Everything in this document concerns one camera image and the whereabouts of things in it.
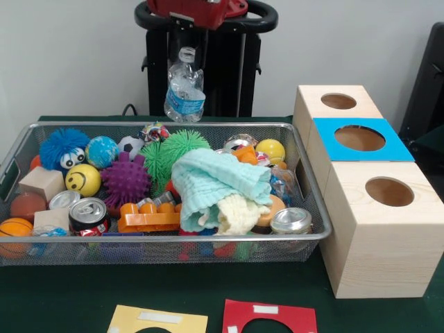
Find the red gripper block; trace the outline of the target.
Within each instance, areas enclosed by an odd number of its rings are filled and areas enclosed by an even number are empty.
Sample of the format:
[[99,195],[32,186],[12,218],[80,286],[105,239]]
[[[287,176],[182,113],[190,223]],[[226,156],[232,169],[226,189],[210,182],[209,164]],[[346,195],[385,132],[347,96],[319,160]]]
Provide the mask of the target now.
[[[216,30],[225,20],[229,1],[201,0],[153,0],[147,1],[151,12],[161,17],[178,17],[194,23],[199,28],[196,47],[196,66],[205,68],[208,43],[208,29]],[[176,62],[180,50],[180,27],[172,24],[169,29],[169,61]]]

